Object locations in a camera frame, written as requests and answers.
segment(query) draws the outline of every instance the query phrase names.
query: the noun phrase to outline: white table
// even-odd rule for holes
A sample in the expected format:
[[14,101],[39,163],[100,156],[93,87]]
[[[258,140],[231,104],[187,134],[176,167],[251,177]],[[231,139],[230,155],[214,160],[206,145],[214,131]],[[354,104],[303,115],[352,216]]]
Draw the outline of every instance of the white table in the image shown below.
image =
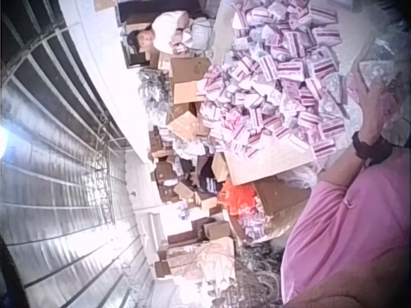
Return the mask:
[[[325,0],[311,0],[311,3],[328,5]],[[231,23],[233,16],[234,9],[222,1],[214,24],[212,47],[214,51],[212,63],[214,64],[223,62],[224,54],[232,44],[234,33]],[[346,75],[351,70],[353,62],[360,54],[364,44],[368,41],[372,24],[365,8],[360,13],[339,10],[338,20],[338,24],[330,25],[329,28],[340,30],[343,43],[333,49],[340,61],[340,74]],[[347,138],[339,141],[339,148],[348,146],[350,137],[360,128],[362,123],[361,111],[357,105],[351,102],[347,109],[352,117],[350,120],[346,120]],[[244,158],[232,153],[226,153],[225,156],[234,185],[276,175],[314,160],[310,150],[301,153],[287,144],[278,144],[276,141],[259,151],[251,160],[244,160]]]

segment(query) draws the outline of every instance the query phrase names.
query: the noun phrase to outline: open cardboard box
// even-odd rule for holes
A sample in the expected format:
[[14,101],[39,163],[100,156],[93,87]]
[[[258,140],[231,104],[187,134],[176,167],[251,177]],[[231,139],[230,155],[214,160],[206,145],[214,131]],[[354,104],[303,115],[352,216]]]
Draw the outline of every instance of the open cardboard box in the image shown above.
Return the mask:
[[173,102],[176,104],[203,101],[197,95],[197,81],[204,77],[211,62],[207,58],[172,58],[173,79],[170,80]]

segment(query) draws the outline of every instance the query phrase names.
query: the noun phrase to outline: person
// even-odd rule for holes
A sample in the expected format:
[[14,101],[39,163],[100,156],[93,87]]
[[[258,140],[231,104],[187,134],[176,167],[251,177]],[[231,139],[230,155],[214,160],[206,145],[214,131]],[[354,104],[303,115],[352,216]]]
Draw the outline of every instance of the person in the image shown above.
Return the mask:
[[162,13],[144,30],[135,30],[128,34],[129,45],[140,52],[154,46],[169,55],[193,51],[205,51],[209,47],[211,24],[205,17],[194,21],[185,11]]
[[287,308],[401,307],[392,301],[407,287],[410,151],[384,150],[385,160],[365,167],[387,144],[379,143],[385,89],[374,82],[368,91],[360,73],[354,77],[363,124],[313,188],[287,241],[281,266]]

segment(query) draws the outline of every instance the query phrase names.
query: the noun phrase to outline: white wall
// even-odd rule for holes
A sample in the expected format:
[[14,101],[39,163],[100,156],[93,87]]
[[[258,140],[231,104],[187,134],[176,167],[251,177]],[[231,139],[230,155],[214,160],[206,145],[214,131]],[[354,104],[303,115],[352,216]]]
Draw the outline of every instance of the white wall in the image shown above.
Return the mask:
[[94,0],[59,0],[89,76],[120,130],[147,161],[148,124],[138,96],[136,69],[127,69],[114,8],[94,11]]

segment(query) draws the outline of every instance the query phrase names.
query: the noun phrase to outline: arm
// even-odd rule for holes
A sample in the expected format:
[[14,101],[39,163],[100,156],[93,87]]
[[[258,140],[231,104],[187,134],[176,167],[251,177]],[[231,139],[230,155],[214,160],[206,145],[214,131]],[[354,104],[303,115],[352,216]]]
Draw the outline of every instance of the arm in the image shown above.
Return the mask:
[[[363,125],[358,133],[360,141],[373,145],[381,134],[384,125],[383,109],[380,96],[383,85],[374,83],[367,92],[360,73],[355,72],[360,106],[363,112]],[[353,145],[350,145],[341,157],[321,176],[321,180],[337,185],[350,186],[363,166],[363,160],[356,156]]]
[[174,47],[182,42],[183,29],[186,29],[189,23],[190,18],[188,17],[188,13],[184,12],[177,21],[177,28],[175,30],[174,37],[170,42],[171,47]]

